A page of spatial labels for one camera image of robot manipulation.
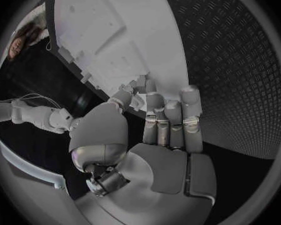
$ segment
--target long hair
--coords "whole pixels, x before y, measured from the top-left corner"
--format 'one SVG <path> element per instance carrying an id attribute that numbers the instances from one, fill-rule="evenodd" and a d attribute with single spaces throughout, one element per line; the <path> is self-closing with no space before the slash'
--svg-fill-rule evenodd
<path id="1" fill-rule="evenodd" d="M 29 35 L 26 37 L 25 39 L 25 42 L 23 44 L 23 47 L 21 49 L 21 52 L 20 54 L 28 48 L 28 46 L 33 43 L 41 34 L 43 30 L 36 26 L 36 24 L 32 21 L 32 22 L 29 22 L 27 23 L 26 25 L 24 25 L 21 29 L 19 29 L 16 33 L 16 35 L 14 36 L 12 42 L 10 43 L 10 46 L 8 48 L 8 53 L 7 53 L 7 59 L 9 61 L 13 61 L 15 58 L 11 58 L 10 55 L 9 55 L 9 51 L 10 51 L 10 48 L 11 48 L 11 45 L 13 44 L 13 42 L 19 38 L 19 37 L 22 37 L 24 35 L 27 35 L 29 33 Z"/>

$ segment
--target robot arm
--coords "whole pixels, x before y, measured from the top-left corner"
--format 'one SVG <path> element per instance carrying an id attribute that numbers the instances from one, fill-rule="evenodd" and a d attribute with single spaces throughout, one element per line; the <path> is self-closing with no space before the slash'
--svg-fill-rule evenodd
<path id="1" fill-rule="evenodd" d="M 72 131 L 80 118 L 74 119 L 65 109 L 48 106 L 29 106 L 22 100 L 0 102 L 0 122 L 11 120 L 14 124 L 32 123 L 37 128 L 63 134 Z"/>

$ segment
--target woman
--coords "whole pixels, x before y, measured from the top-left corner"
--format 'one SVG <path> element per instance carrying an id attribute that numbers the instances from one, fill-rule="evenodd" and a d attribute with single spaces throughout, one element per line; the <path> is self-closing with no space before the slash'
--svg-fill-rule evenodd
<path id="1" fill-rule="evenodd" d="M 21 28 L 15 34 L 7 51 L 7 59 L 13 61 L 22 51 L 29 46 L 37 44 L 40 40 L 49 36 L 46 29 L 45 4 L 35 8 L 28 14 L 22 23 Z"/>

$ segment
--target textured metal wall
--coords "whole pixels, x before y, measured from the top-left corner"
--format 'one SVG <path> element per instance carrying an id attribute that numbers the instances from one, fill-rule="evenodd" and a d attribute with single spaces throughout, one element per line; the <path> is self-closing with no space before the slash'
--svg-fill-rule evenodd
<path id="1" fill-rule="evenodd" d="M 281 141 L 281 69 L 265 31 L 239 0 L 168 0 L 200 89 L 205 142 L 273 159 Z"/>

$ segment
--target person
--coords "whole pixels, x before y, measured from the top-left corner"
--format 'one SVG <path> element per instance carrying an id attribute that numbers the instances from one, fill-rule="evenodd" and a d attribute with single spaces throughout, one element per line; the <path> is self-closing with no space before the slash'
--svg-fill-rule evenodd
<path id="1" fill-rule="evenodd" d="M 45 3 L 36 7 L 20 23 L 7 50 L 7 59 L 13 61 L 22 51 L 49 36 Z"/>

